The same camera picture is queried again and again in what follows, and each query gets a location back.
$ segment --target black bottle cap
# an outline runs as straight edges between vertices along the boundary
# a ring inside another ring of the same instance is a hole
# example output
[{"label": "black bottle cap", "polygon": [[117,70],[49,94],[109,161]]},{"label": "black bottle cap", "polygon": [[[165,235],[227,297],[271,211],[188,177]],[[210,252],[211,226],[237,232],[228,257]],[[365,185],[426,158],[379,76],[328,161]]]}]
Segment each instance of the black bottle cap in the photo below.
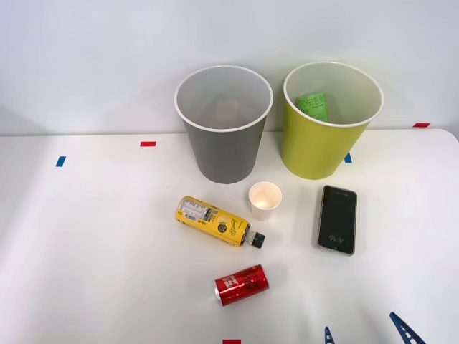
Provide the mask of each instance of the black bottle cap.
[{"label": "black bottle cap", "polygon": [[261,249],[261,246],[263,246],[264,241],[265,241],[265,236],[263,234],[256,232],[255,236],[253,237],[252,246],[255,246],[258,249]]}]

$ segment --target tabletop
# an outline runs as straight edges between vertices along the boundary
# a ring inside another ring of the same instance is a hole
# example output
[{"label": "tabletop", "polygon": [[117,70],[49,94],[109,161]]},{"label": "tabletop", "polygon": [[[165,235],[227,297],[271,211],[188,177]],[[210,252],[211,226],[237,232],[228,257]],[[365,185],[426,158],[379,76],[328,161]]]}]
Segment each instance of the tabletop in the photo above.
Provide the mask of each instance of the tabletop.
[{"label": "tabletop", "polygon": [[[141,145],[142,141],[155,142]],[[367,130],[329,178],[282,163],[264,133],[253,172],[221,185],[185,134],[0,138],[0,343],[427,343],[459,323],[459,143],[444,130]],[[283,192],[257,221],[248,191]],[[355,255],[317,247],[325,185],[358,194]],[[190,195],[246,218],[262,249],[177,222]],[[262,264],[270,289],[226,307],[216,278]]]}]

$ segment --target green package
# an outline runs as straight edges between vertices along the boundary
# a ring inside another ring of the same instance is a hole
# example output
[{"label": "green package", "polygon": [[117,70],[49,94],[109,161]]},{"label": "green package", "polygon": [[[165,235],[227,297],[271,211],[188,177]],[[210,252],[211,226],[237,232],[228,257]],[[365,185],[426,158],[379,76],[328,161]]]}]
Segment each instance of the green package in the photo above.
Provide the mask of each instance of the green package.
[{"label": "green package", "polygon": [[312,118],[328,122],[327,104],[325,93],[311,93],[296,98],[295,106],[302,112]]}]

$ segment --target red soda can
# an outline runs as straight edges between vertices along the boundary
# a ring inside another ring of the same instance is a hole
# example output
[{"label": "red soda can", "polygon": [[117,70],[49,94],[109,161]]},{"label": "red soda can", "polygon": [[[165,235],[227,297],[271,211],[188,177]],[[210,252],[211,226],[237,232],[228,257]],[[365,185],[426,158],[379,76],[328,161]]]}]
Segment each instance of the red soda can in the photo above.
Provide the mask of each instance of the red soda can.
[{"label": "red soda can", "polygon": [[261,264],[215,280],[215,295],[221,306],[269,289]]}]

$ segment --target gray trash bin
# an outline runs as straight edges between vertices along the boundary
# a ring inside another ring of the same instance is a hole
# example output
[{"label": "gray trash bin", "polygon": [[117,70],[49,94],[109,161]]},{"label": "gray trash bin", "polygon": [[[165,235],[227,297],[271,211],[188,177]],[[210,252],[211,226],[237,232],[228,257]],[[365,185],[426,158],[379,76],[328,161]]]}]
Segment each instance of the gray trash bin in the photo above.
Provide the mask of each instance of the gray trash bin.
[{"label": "gray trash bin", "polygon": [[199,170],[216,183],[236,183],[252,172],[273,90],[256,72],[238,66],[198,70],[174,97]]}]

